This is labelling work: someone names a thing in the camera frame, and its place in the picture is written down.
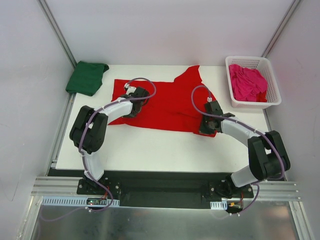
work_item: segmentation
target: pink cloth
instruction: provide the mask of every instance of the pink cloth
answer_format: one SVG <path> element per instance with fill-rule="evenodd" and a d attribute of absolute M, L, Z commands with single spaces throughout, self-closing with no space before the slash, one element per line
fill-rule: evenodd
<path fill-rule="evenodd" d="M 229 66 L 234 99 L 245 102 L 266 102 L 268 83 L 257 69 Z"/>

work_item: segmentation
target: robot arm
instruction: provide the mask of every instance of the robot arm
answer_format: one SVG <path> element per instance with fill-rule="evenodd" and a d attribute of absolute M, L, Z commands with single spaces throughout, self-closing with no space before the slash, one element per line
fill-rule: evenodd
<path fill-rule="evenodd" d="M 87 166 L 87 171 L 84 171 L 84 175 L 87 178 L 91 179 L 88 172 L 90 172 L 92 177 L 97 181 L 104 174 L 104 168 L 99 159 L 98 150 L 104 143 L 107 125 L 121 117 L 135 117 L 141 111 L 142 106 L 146 104 L 145 100 L 120 101 L 123 99 L 143 98 L 147 96 L 149 96 L 149 92 L 142 87 L 127 86 L 126 94 L 113 101 L 113 103 L 117 102 L 117 104 L 111 104 L 95 115 L 82 144 Z M 83 106 L 80 109 L 69 135 L 77 148 L 79 148 L 81 137 L 89 118 L 96 110 L 97 109 L 89 106 Z"/>
<path fill-rule="evenodd" d="M 216 186 L 215 192 L 225 198 L 231 198 L 232 193 L 255 182 L 276 177 L 281 174 L 281 164 L 270 145 L 256 130 L 252 131 L 241 124 L 231 113 L 223 114 L 218 101 L 207 102 L 207 114 L 234 119 L 235 122 L 203 115 L 199 132 L 202 134 L 224 133 L 235 138 L 248 147 L 249 164 L 237 172 L 228 175 L 224 182 Z M 277 131 L 262 132 L 270 140 L 279 153 L 284 170 L 290 169 L 290 161 L 284 143 Z"/>

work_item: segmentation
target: white tabletop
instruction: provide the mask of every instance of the white tabletop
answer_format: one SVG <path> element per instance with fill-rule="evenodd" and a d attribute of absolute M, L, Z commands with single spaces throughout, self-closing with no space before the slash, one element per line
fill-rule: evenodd
<path fill-rule="evenodd" d="M 95 108 L 111 101 L 115 79 L 144 77 L 153 82 L 173 82 L 187 68 L 110 65 L 110 69 L 103 74 L 101 88 L 94 96 L 76 95 L 56 169 L 84 169 L 78 149 L 69 139 L 70 130 L 82 106 Z M 225 66 L 200 66 L 199 73 L 224 113 L 233 113 L 257 129 L 268 130 L 262 110 L 231 107 Z M 219 173 L 235 172 L 248 165 L 248 149 L 231 136 L 218 133 L 216 137 L 207 137 L 125 124 L 107 126 L 104 144 L 98 153 L 105 170 Z"/>

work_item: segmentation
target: plastic laundry basket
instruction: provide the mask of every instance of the plastic laundry basket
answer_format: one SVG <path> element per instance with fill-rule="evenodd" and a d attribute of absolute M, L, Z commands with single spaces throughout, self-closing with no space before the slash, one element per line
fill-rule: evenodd
<path fill-rule="evenodd" d="M 231 86 L 231 78 L 229 72 L 229 65 L 238 64 L 243 68 L 257 69 L 268 83 L 266 91 L 267 102 L 253 102 L 253 101 L 238 101 L 234 98 L 234 93 Z M 228 56 L 225 59 L 226 73 L 228 77 L 228 84 L 231 96 L 231 104 L 234 108 L 250 108 L 250 109 L 266 109 L 272 105 L 279 105 L 281 103 L 281 96 L 278 89 L 277 81 L 272 70 L 271 63 L 265 57 L 256 56 Z"/>

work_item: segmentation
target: gray wall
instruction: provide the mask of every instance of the gray wall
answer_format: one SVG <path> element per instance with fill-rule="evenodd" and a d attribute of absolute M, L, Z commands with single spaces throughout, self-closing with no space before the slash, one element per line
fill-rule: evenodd
<path fill-rule="evenodd" d="M 267 109 L 291 160 L 287 176 L 300 183 L 303 204 L 320 239 L 320 1 L 305 0 L 269 59 L 282 103 Z"/>
<path fill-rule="evenodd" d="M 47 0 L 77 61 L 224 66 L 260 56 L 292 0 Z"/>
<path fill-rule="evenodd" d="M 72 67 L 36 0 L 0 1 L 0 239 L 16 239 Z"/>

